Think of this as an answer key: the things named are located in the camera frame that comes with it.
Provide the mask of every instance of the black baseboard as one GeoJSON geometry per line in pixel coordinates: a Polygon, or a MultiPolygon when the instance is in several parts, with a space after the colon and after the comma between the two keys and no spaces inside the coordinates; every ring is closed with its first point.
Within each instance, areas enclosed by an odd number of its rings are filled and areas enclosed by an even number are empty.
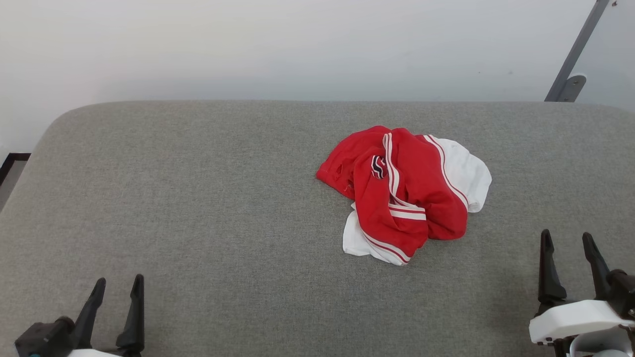
{"type": "Polygon", "coordinates": [[[30,156],[31,154],[22,152],[12,152],[11,154],[7,155],[4,163],[2,164],[2,167],[0,167],[0,185],[4,182],[4,179],[6,179],[6,176],[9,174],[9,171],[11,170],[14,162],[27,161],[29,160],[30,156]]]}

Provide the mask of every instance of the gray tabletop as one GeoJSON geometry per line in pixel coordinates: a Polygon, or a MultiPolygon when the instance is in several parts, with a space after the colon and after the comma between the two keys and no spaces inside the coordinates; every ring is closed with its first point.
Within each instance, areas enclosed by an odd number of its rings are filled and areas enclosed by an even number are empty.
{"type": "Polygon", "coordinates": [[[542,356],[540,232],[570,296],[581,236],[635,272],[635,116],[555,103],[125,102],[70,111],[0,213],[0,354],[76,318],[108,281],[112,347],[145,275],[147,356],[542,356]],[[373,125],[456,140],[489,167],[485,207],[405,267],[342,252],[350,201],[314,178],[373,125]]]}

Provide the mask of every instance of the gray floor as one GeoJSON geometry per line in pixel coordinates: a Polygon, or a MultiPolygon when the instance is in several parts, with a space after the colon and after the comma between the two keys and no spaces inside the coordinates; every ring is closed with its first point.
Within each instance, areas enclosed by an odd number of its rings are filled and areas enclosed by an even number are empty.
{"type": "Polygon", "coordinates": [[[15,184],[18,182],[20,178],[20,174],[22,170],[24,170],[24,166],[27,164],[26,161],[16,161],[13,163],[9,174],[7,174],[4,182],[0,185],[0,211],[3,209],[6,200],[9,199],[9,195],[15,184]]]}

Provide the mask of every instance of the logo on shirt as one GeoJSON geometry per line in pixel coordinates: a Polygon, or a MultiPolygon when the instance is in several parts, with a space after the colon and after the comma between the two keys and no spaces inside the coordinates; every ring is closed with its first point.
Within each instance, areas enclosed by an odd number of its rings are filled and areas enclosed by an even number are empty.
{"type": "Polygon", "coordinates": [[[370,168],[376,179],[381,180],[386,176],[386,162],[382,156],[374,155],[370,161],[370,168]]]}

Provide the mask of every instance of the red and white garment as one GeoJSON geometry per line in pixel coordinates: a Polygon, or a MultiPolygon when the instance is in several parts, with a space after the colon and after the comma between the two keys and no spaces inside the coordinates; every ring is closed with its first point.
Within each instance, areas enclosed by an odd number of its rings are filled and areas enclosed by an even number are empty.
{"type": "Polygon", "coordinates": [[[344,252],[398,266],[428,238],[461,238],[491,183],[487,166],[459,143],[383,126],[344,139],[316,177],[355,201],[344,252]]]}

